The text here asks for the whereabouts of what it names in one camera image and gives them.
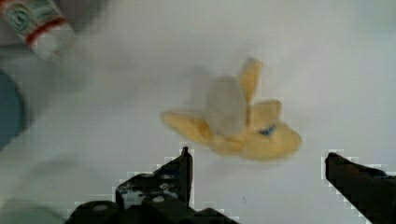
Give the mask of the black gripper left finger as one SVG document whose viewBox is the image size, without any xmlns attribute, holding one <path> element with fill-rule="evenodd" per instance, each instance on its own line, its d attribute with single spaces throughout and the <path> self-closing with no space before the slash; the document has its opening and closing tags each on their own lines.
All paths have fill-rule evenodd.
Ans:
<svg viewBox="0 0 396 224">
<path fill-rule="evenodd" d="M 121 209 L 141 205 L 149 196 L 171 196 L 189 203 L 193 179 L 193 159 L 188 147 L 180 155 L 152 173 L 134 175 L 115 191 Z"/>
</svg>

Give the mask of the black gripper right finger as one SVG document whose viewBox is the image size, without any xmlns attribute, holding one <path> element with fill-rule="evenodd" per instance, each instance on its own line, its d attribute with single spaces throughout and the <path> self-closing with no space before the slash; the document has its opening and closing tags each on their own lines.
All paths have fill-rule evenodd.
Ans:
<svg viewBox="0 0 396 224">
<path fill-rule="evenodd" d="M 395 224 L 395 176 L 330 152 L 325 177 L 372 224 Z"/>
</svg>

